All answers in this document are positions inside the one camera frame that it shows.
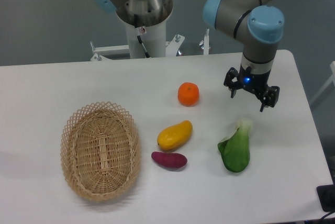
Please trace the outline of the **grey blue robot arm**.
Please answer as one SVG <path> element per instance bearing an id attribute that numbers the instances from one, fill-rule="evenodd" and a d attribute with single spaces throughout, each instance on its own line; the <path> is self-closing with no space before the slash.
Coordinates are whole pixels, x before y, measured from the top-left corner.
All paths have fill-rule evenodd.
<path id="1" fill-rule="evenodd" d="M 157 58 L 167 56 L 166 27 L 172 0 L 94 0 L 107 13 L 116 13 L 127 30 L 130 56 Z M 232 95 L 243 89 L 261 102 L 274 107 L 280 89 L 267 81 L 278 44 L 283 36 L 284 15 L 267 4 L 271 0 L 207 0 L 204 22 L 243 44 L 239 69 L 231 68 L 224 85 Z"/>

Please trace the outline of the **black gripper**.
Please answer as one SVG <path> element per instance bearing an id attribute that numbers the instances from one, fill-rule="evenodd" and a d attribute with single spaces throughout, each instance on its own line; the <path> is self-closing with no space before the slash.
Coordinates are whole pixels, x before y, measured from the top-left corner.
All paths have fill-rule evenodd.
<path id="1" fill-rule="evenodd" d="M 261 102 L 260 112 L 265 107 L 275 107 L 279 95 L 280 88 L 278 86 L 268 86 L 270 72 L 263 74 L 253 74 L 252 68 L 240 66 L 240 70 L 230 68 L 224 80 L 224 86 L 231 91 L 231 98 L 234 98 L 237 90 L 243 89 L 253 95 Z"/>

